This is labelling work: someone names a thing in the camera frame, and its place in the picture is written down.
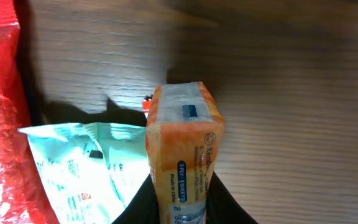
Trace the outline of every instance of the light blue plastic package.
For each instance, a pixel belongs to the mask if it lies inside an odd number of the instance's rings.
[[[112,223],[149,174],[145,128],[66,123],[22,128],[60,223]]]

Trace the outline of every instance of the wooden table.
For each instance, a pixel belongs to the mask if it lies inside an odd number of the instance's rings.
[[[18,0],[17,11],[36,124],[144,125],[156,85],[202,81],[227,127],[216,173],[247,212],[358,223],[358,1]]]

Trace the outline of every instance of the blue label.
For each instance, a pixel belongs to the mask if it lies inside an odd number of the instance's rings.
[[[181,108],[183,111],[184,118],[190,119],[198,117],[195,105],[182,105]]]
[[[179,191],[179,201],[187,201],[187,184],[186,184],[186,162],[178,162],[178,191]]]

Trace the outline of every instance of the white label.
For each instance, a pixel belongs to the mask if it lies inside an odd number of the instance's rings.
[[[171,224],[205,224],[205,200],[193,205],[171,204],[169,214]]]

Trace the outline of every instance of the red logo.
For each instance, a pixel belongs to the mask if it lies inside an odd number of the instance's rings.
[[[82,194],[81,194],[81,197],[82,197],[82,200],[86,200],[86,199],[91,198],[91,195],[88,194],[88,193],[82,193]]]

